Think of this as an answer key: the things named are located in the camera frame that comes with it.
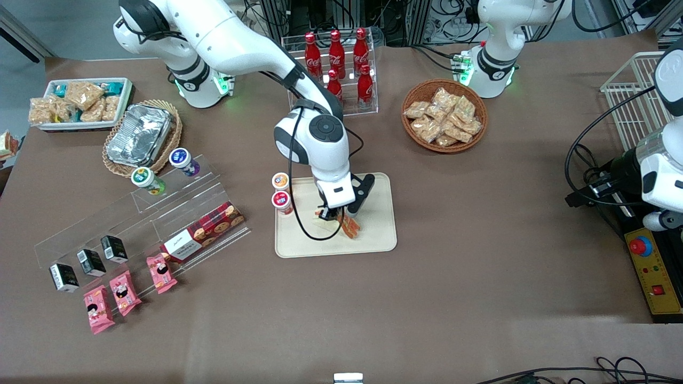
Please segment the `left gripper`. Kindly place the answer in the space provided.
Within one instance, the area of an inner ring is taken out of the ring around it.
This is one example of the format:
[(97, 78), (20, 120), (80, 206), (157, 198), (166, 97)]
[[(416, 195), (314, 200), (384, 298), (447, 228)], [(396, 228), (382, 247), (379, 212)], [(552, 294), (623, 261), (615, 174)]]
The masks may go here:
[(636, 149), (625, 151), (608, 165), (613, 184), (591, 184), (566, 195), (570, 207), (610, 206), (635, 207), (641, 201), (621, 189), (641, 189), (642, 201), (661, 209), (682, 211), (681, 170), (662, 154), (638, 161)]

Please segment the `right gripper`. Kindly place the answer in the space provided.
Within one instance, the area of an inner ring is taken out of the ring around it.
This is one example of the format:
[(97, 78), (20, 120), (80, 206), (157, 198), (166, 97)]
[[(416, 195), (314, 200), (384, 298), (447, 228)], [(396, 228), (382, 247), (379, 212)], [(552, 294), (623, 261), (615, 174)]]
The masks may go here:
[(327, 207), (336, 209), (346, 206), (347, 215), (357, 215), (368, 199), (374, 187), (375, 177), (372, 173), (364, 175), (363, 178), (346, 173), (339, 180), (325, 181), (318, 178), (315, 184), (319, 192), (322, 193)]

